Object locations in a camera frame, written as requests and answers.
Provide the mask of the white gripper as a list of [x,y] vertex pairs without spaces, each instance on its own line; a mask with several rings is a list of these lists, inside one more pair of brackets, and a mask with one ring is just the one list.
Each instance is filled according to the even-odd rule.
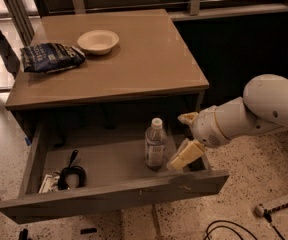
[[177,152],[167,163],[169,170],[182,169],[199,159],[206,152],[205,146],[216,148],[230,142],[231,117],[225,105],[211,106],[199,114],[197,112],[184,113],[177,119],[182,124],[193,125],[191,132],[196,140],[185,139],[181,143]]

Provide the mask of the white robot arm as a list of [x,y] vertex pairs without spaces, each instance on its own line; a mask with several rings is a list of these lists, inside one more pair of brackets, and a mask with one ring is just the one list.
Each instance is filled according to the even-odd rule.
[[240,136],[288,130],[288,79],[259,75],[245,86],[243,95],[220,106],[182,114],[178,120],[193,138],[184,140],[167,163],[179,170],[205,154],[208,148],[228,144]]

